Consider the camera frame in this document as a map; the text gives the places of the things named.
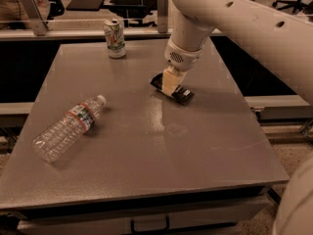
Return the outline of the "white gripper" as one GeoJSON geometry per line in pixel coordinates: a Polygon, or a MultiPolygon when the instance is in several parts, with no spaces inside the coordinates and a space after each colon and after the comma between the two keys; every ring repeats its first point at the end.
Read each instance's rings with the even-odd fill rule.
{"type": "Polygon", "coordinates": [[[162,73],[162,93],[166,96],[172,95],[184,80],[186,71],[190,70],[201,56],[202,49],[201,42],[169,38],[164,58],[171,66],[162,73]]]}

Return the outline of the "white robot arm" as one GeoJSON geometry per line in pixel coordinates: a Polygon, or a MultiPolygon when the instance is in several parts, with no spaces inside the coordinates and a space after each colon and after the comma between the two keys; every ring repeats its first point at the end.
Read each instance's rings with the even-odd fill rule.
{"type": "MultiPolygon", "coordinates": [[[[312,22],[249,0],[171,0],[174,27],[165,51],[162,92],[168,96],[218,29],[296,94],[313,104],[312,22]]],[[[273,235],[313,235],[313,157],[291,176],[273,235]]]]}

